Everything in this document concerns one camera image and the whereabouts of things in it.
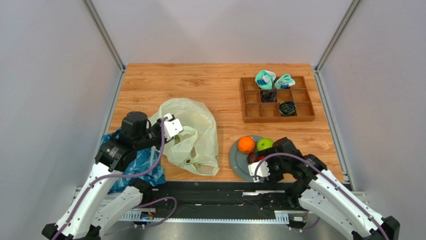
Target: folded sock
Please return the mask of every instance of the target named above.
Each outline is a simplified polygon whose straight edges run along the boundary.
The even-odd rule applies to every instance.
[[[286,89],[295,85],[296,82],[290,76],[290,74],[284,74],[275,82],[275,89]]]
[[[254,81],[259,85],[259,88],[262,90],[271,90],[273,89],[273,82],[277,76],[275,73],[262,70],[257,75]]]

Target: translucent plastic bag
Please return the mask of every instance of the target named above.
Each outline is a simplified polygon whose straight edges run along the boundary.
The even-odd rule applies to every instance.
[[[183,126],[183,132],[164,146],[167,160],[193,174],[215,176],[219,171],[218,133],[216,120],[206,105],[189,98],[172,98],[149,120],[154,123],[167,113]]]

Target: rolled sock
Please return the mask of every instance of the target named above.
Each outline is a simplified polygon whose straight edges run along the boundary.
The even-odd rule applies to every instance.
[[[268,70],[262,70],[256,75],[254,81],[257,83],[260,89],[271,90],[273,89],[273,82],[276,77],[277,75],[275,75],[275,73]]]

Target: wooden compartment box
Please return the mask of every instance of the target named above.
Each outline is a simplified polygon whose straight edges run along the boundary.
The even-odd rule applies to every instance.
[[[292,76],[295,85],[276,90],[275,102],[262,102],[261,89],[254,77],[242,77],[239,83],[243,121],[249,123],[311,122],[315,119],[311,97],[303,76]],[[294,116],[281,116],[279,104],[293,101],[296,105]]]

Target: wooden table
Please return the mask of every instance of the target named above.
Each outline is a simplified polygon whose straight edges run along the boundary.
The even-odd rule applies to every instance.
[[[243,123],[239,82],[254,77],[260,70],[277,76],[305,76],[316,118],[312,122]],[[129,64],[115,107],[109,131],[120,127],[131,111],[148,116],[156,113],[166,100],[190,98],[203,102],[217,123],[219,172],[216,176],[198,176],[166,160],[161,161],[167,181],[243,181],[232,170],[229,151],[242,136],[258,135],[274,141],[288,137],[302,154],[313,154],[323,161],[338,180],[342,170],[324,114],[320,94],[309,64]],[[286,175],[285,181],[294,181]]]

